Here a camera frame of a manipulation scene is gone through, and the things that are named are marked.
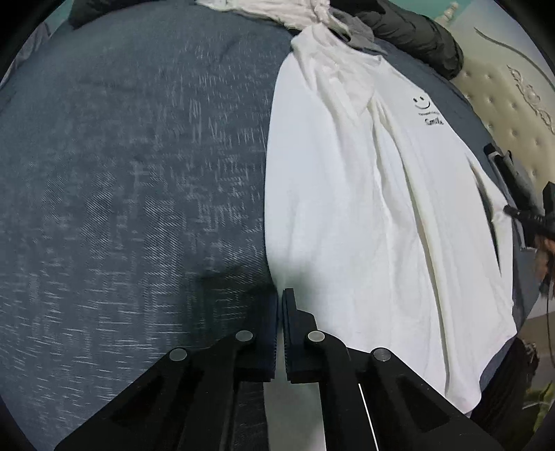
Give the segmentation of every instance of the headboard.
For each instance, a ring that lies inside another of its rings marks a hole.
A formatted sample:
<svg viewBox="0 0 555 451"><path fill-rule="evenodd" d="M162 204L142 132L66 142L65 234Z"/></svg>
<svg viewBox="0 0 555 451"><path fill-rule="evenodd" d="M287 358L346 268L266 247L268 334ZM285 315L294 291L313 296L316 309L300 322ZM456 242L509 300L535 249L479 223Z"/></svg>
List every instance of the headboard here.
<svg viewBox="0 0 555 451"><path fill-rule="evenodd" d="M500 8L499 13L506 16ZM548 181L555 181L555 77L546 64L542 68L537 63L537 48L527 35L519 37L518 46L528 54L507 44L514 42L516 32L506 24L496 27L490 20L486 26L477 16L462 14L448 24L465 55L462 71L452 82L497 145L521 161L540 194ZM509 16L498 18L500 23L507 19L512 21Z"/></svg>

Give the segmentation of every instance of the white cloth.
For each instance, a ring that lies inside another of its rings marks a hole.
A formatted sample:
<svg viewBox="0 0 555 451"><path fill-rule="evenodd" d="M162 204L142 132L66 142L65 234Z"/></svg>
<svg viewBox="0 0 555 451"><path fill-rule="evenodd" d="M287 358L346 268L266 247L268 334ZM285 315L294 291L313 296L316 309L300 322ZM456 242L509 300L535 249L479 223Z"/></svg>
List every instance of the white cloth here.
<svg viewBox="0 0 555 451"><path fill-rule="evenodd" d="M315 23L350 35L347 25L330 13L330 0L196 0L218 11L238 11L272 19L287 28L302 30Z"/></svg>
<svg viewBox="0 0 555 451"><path fill-rule="evenodd" d="M487 363L516 333L505 199L427 94L381 56L320 24L292 47L266 159L277 289L293 287L299 308L348 347L391 349L468 412ZM499 264L478 185L492 205ZM266 404L273 449L282 408Z"/></svg>

